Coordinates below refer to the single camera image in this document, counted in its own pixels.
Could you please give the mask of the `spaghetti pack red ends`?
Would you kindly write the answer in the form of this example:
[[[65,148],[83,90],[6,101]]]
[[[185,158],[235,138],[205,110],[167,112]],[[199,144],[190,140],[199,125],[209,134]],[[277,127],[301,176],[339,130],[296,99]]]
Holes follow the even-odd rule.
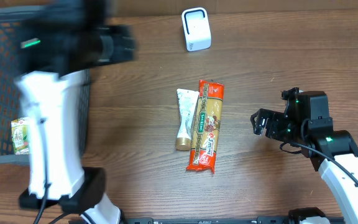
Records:
[[[193,140],[187,170],[214,172],[223,110],[224,85],[199,81]]]

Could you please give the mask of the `white tube gold cap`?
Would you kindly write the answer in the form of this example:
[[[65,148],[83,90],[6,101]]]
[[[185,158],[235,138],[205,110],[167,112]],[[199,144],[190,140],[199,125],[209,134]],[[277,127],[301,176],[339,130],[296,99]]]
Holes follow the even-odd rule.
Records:
[[[191,149],[191,127],[196,110],[199,92],[186,89],[177,89],[180,127],[175,143],[176,150],[188,151]]]

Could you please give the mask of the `green snack packet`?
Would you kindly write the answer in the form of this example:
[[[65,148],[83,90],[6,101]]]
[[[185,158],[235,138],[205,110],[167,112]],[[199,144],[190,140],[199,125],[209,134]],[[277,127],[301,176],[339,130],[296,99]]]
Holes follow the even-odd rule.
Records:
[[[28,117],[15,119],[11,122],[11,136],[15,155],[29,153],[28,124]]]

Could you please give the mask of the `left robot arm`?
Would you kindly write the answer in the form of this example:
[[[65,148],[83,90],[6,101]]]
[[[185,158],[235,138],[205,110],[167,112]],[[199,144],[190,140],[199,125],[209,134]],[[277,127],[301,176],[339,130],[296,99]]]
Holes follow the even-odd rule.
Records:
[[[125,25],[107,25],[107,1],[55,1],[23,20],[18,30],[21,68],[15,84],[29,120],[29,186],[19,205],[43,213],[59,205],[86,223],[124,223],[106,194],[101,167],[81,164],[80,92],[86,71],[134,59]]]

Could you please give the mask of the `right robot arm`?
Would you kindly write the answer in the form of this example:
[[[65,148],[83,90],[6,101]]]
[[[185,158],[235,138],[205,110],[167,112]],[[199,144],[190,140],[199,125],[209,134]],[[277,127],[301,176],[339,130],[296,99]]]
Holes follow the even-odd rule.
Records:
[[[339,205],[345,223],[358,223],[358,145],[346,130],[334,130],[323,91],[282,91],[285,110],[259,109],[253,132],[295,147],[309,158]]]

